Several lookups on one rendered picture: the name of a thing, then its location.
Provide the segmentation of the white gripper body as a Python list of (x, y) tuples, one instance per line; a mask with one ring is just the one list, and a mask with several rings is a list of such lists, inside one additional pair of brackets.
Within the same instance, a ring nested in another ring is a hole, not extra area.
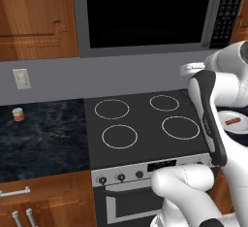
[(179, 72), (181, 76), (190, 76), (204, 69), (205, 65), (202, 62), (193, 62), (182, 65)]

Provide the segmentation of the grey microwave oven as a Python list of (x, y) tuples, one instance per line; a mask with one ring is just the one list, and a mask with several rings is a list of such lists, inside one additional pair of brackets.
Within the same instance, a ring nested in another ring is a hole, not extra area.
[(222, 49), (243, 0), (74, 0), (79, 55)]

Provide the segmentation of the brown kebab skewer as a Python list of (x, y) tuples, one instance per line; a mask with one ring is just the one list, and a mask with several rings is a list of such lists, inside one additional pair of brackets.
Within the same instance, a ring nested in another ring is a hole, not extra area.
[(226, 125), (232, 125), (232, 124), (237, 123), (237, 122), (240, 122), (240, 121), (241, 121), (241, 118), (240, 117), (236, 117), (236, 118), (232, 118), (232, 119), (226, 120), (225, 121), (225, 124)]

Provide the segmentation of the white plate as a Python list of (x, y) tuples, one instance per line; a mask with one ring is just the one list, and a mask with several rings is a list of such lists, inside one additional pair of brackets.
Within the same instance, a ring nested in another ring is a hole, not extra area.
[[(248, 116), (246, 116), (243, 113), (237, 113), (234, 111), (220, 111), (218, 112), (221, 124), (223, 126), (223, 128), (231, 133), (234, 134), (248, 134)], [(232, 125), (226, 125), (225, 121), (232, 119), (232, 118), (236, 118), (236, 117), (240, 117), (241, 121), (234, 123)]]

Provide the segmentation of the black hob stove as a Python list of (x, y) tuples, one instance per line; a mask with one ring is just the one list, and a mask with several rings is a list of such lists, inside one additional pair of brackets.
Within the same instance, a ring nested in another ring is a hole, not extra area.
[[(185, 89), (90, 98), (84, 107), (93, 189), (150, 179), (164, 167), (211, 164)], [(123, 182), (119, 174), (125, 175)], [(100, 177), (107, 178), (105, 185)]]

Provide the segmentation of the wooden base cupboard door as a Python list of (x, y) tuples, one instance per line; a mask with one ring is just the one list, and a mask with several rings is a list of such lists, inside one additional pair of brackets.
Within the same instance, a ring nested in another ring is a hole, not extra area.
[(21, 207), (32, 211), (37, 227), (95, 227), (93, 203), (79, 196), (27, 202)]
[(229, 184), (222, 171), (217, 174), (210, 197), (222, 214), (234, 212)]
[(17, 227), (16, 222), (12, 217), (13, 211), (18, 211), (19, 216), (19, 209), (16, 205), (0, 206), (0, 227)]

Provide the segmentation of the oven door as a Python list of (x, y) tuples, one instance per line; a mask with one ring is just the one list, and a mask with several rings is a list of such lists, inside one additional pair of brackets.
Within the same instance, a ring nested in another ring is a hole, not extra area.
[(96, 227), (150, 227), (164, 202), (150, 186), (120, 191), (101, 186), (93, 194)]

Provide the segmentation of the small colourful can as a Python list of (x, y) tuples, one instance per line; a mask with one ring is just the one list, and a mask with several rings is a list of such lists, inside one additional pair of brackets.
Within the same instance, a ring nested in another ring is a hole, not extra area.
[(15, 121), (22, 121), (24, 119), (24, 112), (22, 108), (15, 108), (12, 110)]

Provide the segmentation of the wooden drawer front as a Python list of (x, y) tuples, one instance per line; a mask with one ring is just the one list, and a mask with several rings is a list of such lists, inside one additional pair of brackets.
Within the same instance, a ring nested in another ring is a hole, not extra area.
[(89, 205), (93, 204), (91, 174), (89, 171), (2, 182), (0, 183), (0, 190), (4, 193), (15, 192), (18, 190), (24, 190), (26, 186), (30, 188), (30, 193), (0, 198), (0, 205), (16, 204), (69, 195), (78, 195)]

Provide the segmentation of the wooden wall cupboard door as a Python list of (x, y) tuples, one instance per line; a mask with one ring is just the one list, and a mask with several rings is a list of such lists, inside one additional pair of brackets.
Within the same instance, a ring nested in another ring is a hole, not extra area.
[(243, 0), (234, 25), (231, 42), (248, 40), (248, 0)]
[(0, 0), (0, 61), (76, 56), (74, 0)]

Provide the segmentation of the beige wall switch plate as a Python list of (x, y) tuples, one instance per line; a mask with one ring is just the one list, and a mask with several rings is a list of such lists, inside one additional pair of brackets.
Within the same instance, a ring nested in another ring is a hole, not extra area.
[(26, 69), (13, 69), (16, 87), (18, 89), (30, 89), (31, 83)]

